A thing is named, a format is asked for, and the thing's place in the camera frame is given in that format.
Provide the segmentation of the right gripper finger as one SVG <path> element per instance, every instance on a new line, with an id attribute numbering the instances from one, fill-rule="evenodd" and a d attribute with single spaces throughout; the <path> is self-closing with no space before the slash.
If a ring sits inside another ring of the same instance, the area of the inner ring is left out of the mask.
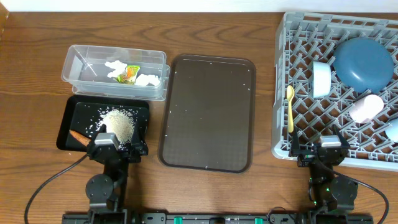
<path id="1" fill-rule="evenodd" d="M 339 139 L 339 141 L 340 141 L 340 147 L 341 147 L 342 149 L 349 149 L 349 148 L 350 148 L 350 144 L 349 144 L 348 141 L 343 137 L 343 135 L 340 133 L 340 130 L 338 129 L 337 125 L 334 124 L 334 125 L 332 126 L 332 130 L 333 130 L 333 133 L 334 133 L 335 135 L 338 136 L 338 139 Z"/>
<path id="2" fill-rule="evenodd" d="M 289 150 L 289 156 L 297 157 L 300 154 L 300 144 L 297 130 L 295 129 L 292 134 L 292 143 Z"/>

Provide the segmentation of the orange carrot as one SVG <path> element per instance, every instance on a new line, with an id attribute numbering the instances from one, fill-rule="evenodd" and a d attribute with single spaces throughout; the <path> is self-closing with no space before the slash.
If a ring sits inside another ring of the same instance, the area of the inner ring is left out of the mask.
<path id="1" fill-rule="evenodd" d="M 89 143 L 91 142 L 91 139 L 88 137 L 85 137 L 84 135 L 78 133 L 77 131 L 74 130 L 69 130 L 69 133 L 72 135 L 72 137 L 74 139 L 76 139 L 80 144 L 82 144 L 83 146 L 87 146 L 89 145 Z"/>

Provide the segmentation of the pile of white rice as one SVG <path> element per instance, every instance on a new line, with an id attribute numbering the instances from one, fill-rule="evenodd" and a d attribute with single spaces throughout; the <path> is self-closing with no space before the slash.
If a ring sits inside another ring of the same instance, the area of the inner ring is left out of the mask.
<path id="1" fill-rule="evenodd" d="M 88 137 L 97 132 L 104 124 L 107 133 L 114 133 L 119 141 L 119 150 L 126 150 L 132 142 L 135 130 L 137 110 L 127 107 L 100 106 L 89 115 L 89 124 L 84 128 Z"/>

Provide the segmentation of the pink cup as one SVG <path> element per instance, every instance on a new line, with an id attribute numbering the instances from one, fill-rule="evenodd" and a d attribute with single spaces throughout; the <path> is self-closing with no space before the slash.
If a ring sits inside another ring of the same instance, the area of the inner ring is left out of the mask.
<path id="1" fill-rule="evenodd" d="M 380 96 L 368 95 L 356 101 L 349 115 L 356 123 L 368 123 L 384 108 L 384 102 Z"/>

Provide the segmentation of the light blue cup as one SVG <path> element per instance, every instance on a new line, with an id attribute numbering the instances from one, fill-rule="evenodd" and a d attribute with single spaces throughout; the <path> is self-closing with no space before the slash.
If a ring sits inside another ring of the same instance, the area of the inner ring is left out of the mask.
<path id="1" fill-rule="evenodd" d="M 398 119 L 388 121 L 388 127 L 385 130 L 386 136 L 393 142 L 398 142 Z"/>

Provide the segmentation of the yellow plastic spoon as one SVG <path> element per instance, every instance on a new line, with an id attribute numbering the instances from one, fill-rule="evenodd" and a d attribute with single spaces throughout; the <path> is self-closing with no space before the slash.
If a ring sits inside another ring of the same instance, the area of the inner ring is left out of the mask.
<path id="1" fill-rule="evenodd" d="M 289 85 L 286 89 L 286 99 L 288 102 L 288 132 L 292 133 L 294 131 L 294 120 L 292 112 L 292 100 L 295 96 L 295 91 L 293 86 Z"/>

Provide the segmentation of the white tissue large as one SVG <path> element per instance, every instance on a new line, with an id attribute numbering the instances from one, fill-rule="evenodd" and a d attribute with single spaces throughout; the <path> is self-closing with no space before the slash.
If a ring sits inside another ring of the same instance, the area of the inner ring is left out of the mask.
<path id="1" fill-rule="evenodd" d="M 135 85 L 137 86 L 157 86 L 160 84 L 160 78 L 156 75 L 141 74 L 136 78 Z"/>

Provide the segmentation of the yellow green snack wrapper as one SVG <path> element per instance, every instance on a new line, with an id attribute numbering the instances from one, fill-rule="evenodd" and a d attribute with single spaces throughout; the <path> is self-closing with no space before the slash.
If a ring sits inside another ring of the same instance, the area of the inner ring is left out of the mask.
<path id="1" fill-rule="evenodd" d="M 115 80 L 118 83 L 133 85 L 136 82 L 137 74 L 140 69 L 141 67 L 139 65 L 128 65 Z"/>

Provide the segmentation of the light blue bowl with rice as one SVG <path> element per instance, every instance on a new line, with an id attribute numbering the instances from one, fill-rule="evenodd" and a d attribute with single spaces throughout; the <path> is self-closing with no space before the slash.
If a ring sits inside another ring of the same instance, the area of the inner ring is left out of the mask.
<path id="1" fill-rule="evenodd" d="M 327 96 L 331 88 L 331 68 L 327 63 L 313 62 L 313 97 Z"/>

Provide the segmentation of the dark blue plate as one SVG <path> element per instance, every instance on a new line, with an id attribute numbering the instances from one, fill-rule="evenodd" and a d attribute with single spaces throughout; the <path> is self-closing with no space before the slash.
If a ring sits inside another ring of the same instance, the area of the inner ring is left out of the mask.
<path id="1" fill-rule="evenodd" d="M 392 79 L 394 62 L 388 50 L 375 40 L 358 37 L 337 46 L 333 68 L 342 83 L 358 93 L 381 91 Z"/>

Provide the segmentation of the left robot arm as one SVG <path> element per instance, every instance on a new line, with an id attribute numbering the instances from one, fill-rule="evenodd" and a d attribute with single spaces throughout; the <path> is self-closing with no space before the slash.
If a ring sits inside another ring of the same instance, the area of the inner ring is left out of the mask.
<path id="1" fill-rule="evenodd" d="M 86 184 L 85 192 L 90 201 L 88 223 L 140 223 L 136 213 L 124 208 L 129 165 L 139 163 L 147 155 L 145 131 L 135 128 L 131 148 L 119 150 L 119 140 L 114 133 L 108 133 L 106 126 L 86 144 L 91 160 L 104 165 L 103 173 L 93 176 Z"/>

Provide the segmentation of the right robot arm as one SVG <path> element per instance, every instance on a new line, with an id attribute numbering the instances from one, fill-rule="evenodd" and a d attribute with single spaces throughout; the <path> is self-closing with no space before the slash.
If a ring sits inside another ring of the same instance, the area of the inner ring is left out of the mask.
<path id="1" fill-rule="evenodd" d="M 298 223 L 348 223 L 348 213 L 354 210 L 358 184 L 333 173 L 333 167 L 345 159 L 349 143 L 337 126 L 332 130 L 332 135 L 321 136 L 309 149 L 301 149 L 297 131 L 292 132 L 289 156 L 297 158 L 298 167 L 310 169 L 308 197 L 315 204 Z"/>

